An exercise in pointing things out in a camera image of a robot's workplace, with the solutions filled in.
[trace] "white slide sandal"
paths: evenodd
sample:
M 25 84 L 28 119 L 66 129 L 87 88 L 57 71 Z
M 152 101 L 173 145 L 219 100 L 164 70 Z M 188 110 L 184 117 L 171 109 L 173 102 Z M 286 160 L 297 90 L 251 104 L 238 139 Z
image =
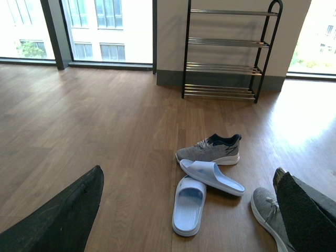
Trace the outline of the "white slide sandal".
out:
M 190 177 L 206 185 L 235 196 L 242 196 L 244 194 L 244 187 L 221 173 L 218 165 L 214 162 L 193 162 L 188 159 L 182 159 L 180 161 L 180 167 Z
M 201 226 L 206 185 L 185 176 L 176 188 L 173 229 L 181 236 L 195 235 Z

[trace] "sneaker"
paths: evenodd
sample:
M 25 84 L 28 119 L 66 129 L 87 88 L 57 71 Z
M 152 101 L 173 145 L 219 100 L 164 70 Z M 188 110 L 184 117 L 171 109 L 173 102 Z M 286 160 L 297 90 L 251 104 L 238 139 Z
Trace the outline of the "sneaker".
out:
M 239 161 L 239 141 L 242 136 L 222 138 L 217 134 L 198 142 L 195 146 L 176 152 L 178 162 L 182 159 L 191 161 L 215 162 L 217 165 L 232 165 Z
M 279 252 L 295 251 L 288 240 L 286 228 L 274 194 L 263 187 L 257 188 L 251 197 L 251 208 L 257 221 L 274 237 Z

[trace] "sunlight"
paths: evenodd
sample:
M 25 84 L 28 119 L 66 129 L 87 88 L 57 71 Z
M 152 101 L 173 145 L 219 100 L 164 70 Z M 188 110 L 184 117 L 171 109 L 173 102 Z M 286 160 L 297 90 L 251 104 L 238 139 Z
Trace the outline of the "sunlight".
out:
M 296 87 L 287 92 L 286 85 Z M 271 126 L 276 136 L 290 144 L 318 137 L 336 117 L 336 84 L 321 82 L 318 90 L 310 86 L 310 82 L 286 81 L 277 101 L 280 104 L 272 113 Z

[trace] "white wall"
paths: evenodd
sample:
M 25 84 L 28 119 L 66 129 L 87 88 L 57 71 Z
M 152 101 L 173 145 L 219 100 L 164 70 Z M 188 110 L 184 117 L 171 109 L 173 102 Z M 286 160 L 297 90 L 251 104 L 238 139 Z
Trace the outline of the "white wall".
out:
M 268 0 L 193 0 L 192 8 L 267 11 L 270 2 Z M 309 6 L 310 0 L 283 0 L 284 9 L 266 75 L 286 76 Z M 158 0 L 157 8 L 157 68 L 159 70 L 182 71 L 187 0 Z M 251 17 L 246 16 L 224 17 L 220 15 L 221 19 L 213 18 L 222 22 L 217 26 L 212 19 L 210 20 L 210 17 L 203 16 L 201 18 L 197 18 L 195 22 L 198 28 L 191 29 L 191 33 L 209 38 L 257 39 L 260 37 L 264 23 L 264 18 L 260 17 L 251 19 Z M 233 61 L 233 64 L 249 64 L 251 61 L 254 62 L 255 59 L 254 52 L 243 48 L 216 47 L 209 50 L 203 50 L 199 47 L 197 49 L 195 46 L 194 48 L 193 51 L 197 53 L 193 53 L 191 56 L 195 60 L 206 61 L 208 55 L 210 55 L 211 60 L 214 61 Z M 218 56 L 219 52 L 224 53 L 224 56 Z

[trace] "greenery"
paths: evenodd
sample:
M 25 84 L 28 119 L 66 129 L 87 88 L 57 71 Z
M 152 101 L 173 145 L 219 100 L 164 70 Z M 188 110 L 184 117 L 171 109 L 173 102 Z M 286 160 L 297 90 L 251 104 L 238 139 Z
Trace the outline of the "greenery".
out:
M 45 52 L 38 48 L 34 42 L 27 41 L 16 47 L 19 55 L 23 58 L 42 59 Z

